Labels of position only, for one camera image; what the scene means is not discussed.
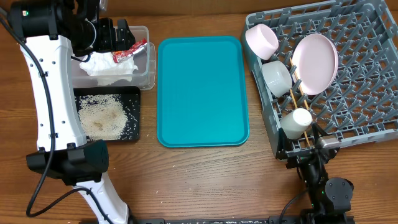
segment wooden table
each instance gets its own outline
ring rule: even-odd
[[[128,17],[147,26],[156,45],[169,37],[232,35],[240,38],[246,15]],[[40,175],[25,156],[35,152],[37,120],[30,77],[19,46],[0,29],[0,223],[77,223],[94,218],[78,194],[38,218],[25,216]],[[303,184],[272,155],[260,97],[246,65],[250,137],[239,147],[167,149],[156,138],[156,86],[142,92],[141,139],[109,143],[109,176],[138,218],[261,218],[278,215]],[[352,211],[358,223],[397,223],[398,141],[341,150],[326,165],[330,177],[355,185]],[[44,208],[70,190],[47,179],[34,207]],[[287,214],[309,208],[307,197]]]

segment plastic bin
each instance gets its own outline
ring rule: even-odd
[[[336,0],[257,12],[246,17],[242,43],[248,67],[259,89],[262,117],[272,151],[278,150],[279,121],[294,105],[289,95],[276,98],[265,84],[261,60],[249,48],[245,32],[263,23],[277,34],[279,49],[270,61],[280,60],[290,69],[289,57],[306,35],[320,33],[336,46],[339,69],[331,86],[317,96],[302,96],[313,120],[341,141],[341,147],[398,138],[398,53],[394,39],[398,27],[383,0]],[[309,150],[314,138],[292,141],[292,152]]]
[[[104,86],[102,83],[112,83],[107,86],[137,86],[141,90],[150,90],[154,87],[156,53],[155,46],[149,42],[148,29],[144,26],[131,26],[129,28],[135,36],[136,41],[140,41],[143,38],[148,41],[145,51],[134,56],[134,64],[138,66],[138,69],[134,70],[132,74],[89,76],[80,68],[80,62],[72,60],[72,83],[74,88]]]

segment teal tray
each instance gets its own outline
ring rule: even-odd
[[[190,37],[159,46],[157,138],[166,147],[232,146],[249,137],[238,39]]]

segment clear plastic container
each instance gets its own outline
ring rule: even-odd
[[[71,61],[72,83],[74,88],[91,88],[98,86],[137,86],[141,90],[150,90],[155,85],[156,52],[155,46],[149,42],[148,28],[144,26],[129,27],[136,41],[147,39],[146,49],[134,56],[134,64],[138,69],[132,74],[89,76],[79,66],[80,62]]]

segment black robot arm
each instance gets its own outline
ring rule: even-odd
[[[113,27],[110,18],[99,19],[100,0],[79,0],[74,14],[74,0],[17,1],[12,3],[8,21],[18,38],[48,35],[51,40],[62,35],[68,39],[76,57],[92,52],[128,50],[136,43],[125,19]]]
[[[296,168],[305,186],[312,204],[311,209],[302,210],[301,224],[354,224],[353,217],[347,217],[351,210],[354,185],[339,177],[330,178],[325,164],[333,159],[338,151],[339,140],[327,135],[319,125],[312,124],[315,147],[303,151],[294,151],[283,129],[279,130],[279,150],[277,159],[287,160],[286,168]]]

